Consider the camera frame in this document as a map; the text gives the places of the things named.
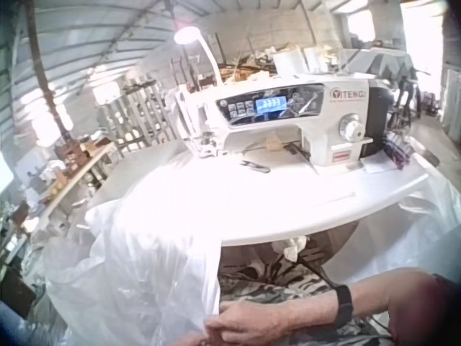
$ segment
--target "metal roof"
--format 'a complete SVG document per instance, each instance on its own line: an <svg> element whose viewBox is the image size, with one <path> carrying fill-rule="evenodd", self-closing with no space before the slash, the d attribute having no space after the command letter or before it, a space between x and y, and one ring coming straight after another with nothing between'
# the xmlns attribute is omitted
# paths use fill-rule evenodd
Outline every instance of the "metal roof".
<svg viewBox="0 0 461 346"><path fill-rule="evenodd" d="M326 0L338 10L351 0ZM319 0L171 0L179 25L217 12L247 9L316 10ZM150 50L172 38L174 21L164 0L35 0L35 16L48 81L62 97L76 96L97 79L116 79ZM24 15L10 40L11 83L0 84L0 130L14 130L7 92L12 93L17 121L24 120L21 98L38 88L32 67ZM104 65L105 71L95 72Z"/></svg>

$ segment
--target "industrial sewing machine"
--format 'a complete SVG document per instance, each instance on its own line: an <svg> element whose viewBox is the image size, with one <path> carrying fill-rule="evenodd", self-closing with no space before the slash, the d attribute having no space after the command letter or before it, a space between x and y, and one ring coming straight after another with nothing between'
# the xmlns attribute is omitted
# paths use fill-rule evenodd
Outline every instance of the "industrial sewing machine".
<svg viewBox="0 0 461 346"><path fill-rule="evenodd" d="M172 123L199 157L238 154L275 133L315 167L357 162L383 148L393 96L370 75L273 77L175 93Z"/></svg>

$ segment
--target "metal rack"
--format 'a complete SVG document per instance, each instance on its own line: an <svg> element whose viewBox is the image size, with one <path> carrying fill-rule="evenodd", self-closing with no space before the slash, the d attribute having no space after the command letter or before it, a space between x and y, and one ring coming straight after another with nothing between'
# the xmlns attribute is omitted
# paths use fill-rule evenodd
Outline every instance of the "metal rack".
<svg viewBox="0 0 461 346"><path fill-rule="evenodd" d="M149 74L131 79L122 90L121 97L98 109L99 124L122 155L177 139L155 79Z"/></svg>

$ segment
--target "floor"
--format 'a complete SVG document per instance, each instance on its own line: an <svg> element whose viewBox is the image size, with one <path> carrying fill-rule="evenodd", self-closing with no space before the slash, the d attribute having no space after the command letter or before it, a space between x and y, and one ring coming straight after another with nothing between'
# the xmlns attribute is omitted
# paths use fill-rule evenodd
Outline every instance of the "floor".
<svg viewBox="0 0 461 346"><path fill-rule="evenodd" d="M440 160L438 170L461 192L461 147L454 144L433 117L424 116L411 124L411 136Z"/></svg>

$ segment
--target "black watch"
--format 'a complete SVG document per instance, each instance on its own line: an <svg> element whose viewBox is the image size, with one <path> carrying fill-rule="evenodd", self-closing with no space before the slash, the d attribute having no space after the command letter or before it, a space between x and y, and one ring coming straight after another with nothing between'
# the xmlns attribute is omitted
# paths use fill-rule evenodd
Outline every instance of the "black watch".
<svg viewBox="0 0 461 346"><path fill-rule="evenodd" d="M334 290L338 296L338 314L336 315L334 325L338 329L351 321L354 306L352 305L352 296L349 287L341 285L335 287Z"/></svg>

